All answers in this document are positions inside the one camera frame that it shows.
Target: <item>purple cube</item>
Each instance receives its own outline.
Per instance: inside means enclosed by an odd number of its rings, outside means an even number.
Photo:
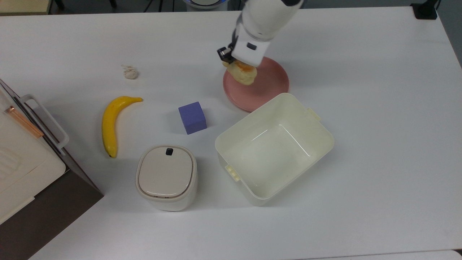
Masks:
[[[178,110],[188,135],[207,128],[204,112],[199,102],[179,107]]]

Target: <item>yellow banana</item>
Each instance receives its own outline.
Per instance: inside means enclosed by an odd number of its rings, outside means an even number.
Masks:
[[[117,157],[116,119],[119,113],[127,106],[143,101],[142,98],[127,96],[118,97],[111,101],[103,114],[102,133],[104,149],[111,158]]]

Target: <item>pink plate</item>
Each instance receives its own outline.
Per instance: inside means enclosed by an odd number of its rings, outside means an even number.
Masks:
[[[289,77],[279,63],[264,57],[257,67],[257,77],[252,85],[242,85],[226,71],[223,76],[223,88],[233,104],[242,110],[252,112],[275,96],[288,92]]]

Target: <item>plastic bin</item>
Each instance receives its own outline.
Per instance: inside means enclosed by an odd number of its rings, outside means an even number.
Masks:
[[[293,95],[276,96],[215,140],[221,166],[261,206],[334,146],[334,138]]]

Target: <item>bread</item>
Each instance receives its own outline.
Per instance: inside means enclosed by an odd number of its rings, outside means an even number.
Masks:
[[[223,65],[237,82],[247,86],[254,83],[257,76],[257,68],[238,60],[235,60],[231,64],[223,62]]]

